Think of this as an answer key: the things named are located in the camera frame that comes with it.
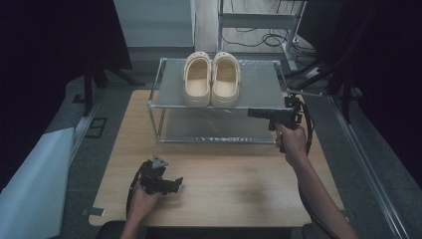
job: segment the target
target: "metal shoe rack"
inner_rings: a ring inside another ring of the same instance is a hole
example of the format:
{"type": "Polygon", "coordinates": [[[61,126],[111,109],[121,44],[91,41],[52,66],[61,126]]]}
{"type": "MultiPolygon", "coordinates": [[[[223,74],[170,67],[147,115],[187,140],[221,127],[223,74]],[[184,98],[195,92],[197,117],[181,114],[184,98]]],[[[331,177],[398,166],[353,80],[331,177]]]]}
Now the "metal shoe rack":
{"type": "Polygon", "coordinates": [[[239,61],[239,104],[234,109],[188,108],[181,80],[185,59],[160,59],[147,108],[159,142],[274,143],[269,121],[247,117],[248,108],[285,109],[279,61],[239,61]]]}

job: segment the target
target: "shoe rack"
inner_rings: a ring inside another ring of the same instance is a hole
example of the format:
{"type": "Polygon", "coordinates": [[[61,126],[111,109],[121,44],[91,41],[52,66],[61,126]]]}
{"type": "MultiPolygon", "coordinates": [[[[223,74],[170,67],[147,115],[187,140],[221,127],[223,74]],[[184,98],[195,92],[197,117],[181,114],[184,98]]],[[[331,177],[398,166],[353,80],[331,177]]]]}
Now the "shoe rack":
{"type": "Polygon", "coordinates": [[[234,109],[189,108],[183,102],[185,59],[160,60],[147,103],[159,142],[274,143],[266,119],[247,117],[248,108],[285,109],[277,77],[279,61],[240,60],[242,84],[234,109]]]}

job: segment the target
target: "table surface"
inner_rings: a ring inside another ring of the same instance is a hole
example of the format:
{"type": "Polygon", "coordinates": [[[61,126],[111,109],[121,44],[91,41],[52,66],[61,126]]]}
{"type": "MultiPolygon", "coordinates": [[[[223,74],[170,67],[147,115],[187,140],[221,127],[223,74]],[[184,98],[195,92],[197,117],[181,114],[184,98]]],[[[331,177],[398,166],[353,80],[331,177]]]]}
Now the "table surface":
{"type": "MultiPolygon", "coordinates": [[[[164,179],[184,179],[178,193],[160,197],[143,221],[145,226],[297,227],[310,223],[297,178],[274,145],[156,142],[148,97],[149,91],[132,94],[94,203],[105,213],[91,215],[92,225],[125,220],[129,185],[142,163],[155,154],[169,162],[164,179]]],[[[316,135],[310,159],[343,209],[316,135]]]]}

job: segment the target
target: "pair of clogs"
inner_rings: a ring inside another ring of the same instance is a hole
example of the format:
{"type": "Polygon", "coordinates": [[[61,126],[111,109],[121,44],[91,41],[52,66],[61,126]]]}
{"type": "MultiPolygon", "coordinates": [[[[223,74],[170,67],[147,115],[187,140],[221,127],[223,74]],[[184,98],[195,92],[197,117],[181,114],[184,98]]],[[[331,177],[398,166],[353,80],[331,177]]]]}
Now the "pair of clogs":
{"type": "Polygon", "coordinates": [[[232,109],[239,102],[241,72],[235,57],[218,53],[211,62],[205,52],[191,54],[183,73],[183,101],[190,108],[232,109]]]}

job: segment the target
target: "white panel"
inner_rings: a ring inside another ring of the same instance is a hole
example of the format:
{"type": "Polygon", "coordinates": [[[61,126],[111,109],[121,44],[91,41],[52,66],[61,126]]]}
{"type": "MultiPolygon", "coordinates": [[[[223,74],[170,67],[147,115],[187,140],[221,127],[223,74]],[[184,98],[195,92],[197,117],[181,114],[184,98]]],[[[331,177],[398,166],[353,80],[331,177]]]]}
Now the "white panel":
{"type": "Polygon", "coordinates": [[[44,134],[0,194],[0,238],[60,234],[75,130],[44,134]]]}
{"type": "Polygon", "coordinates": [[[114,0],[128,47],[193,47],[190,0],[114,0]]]}

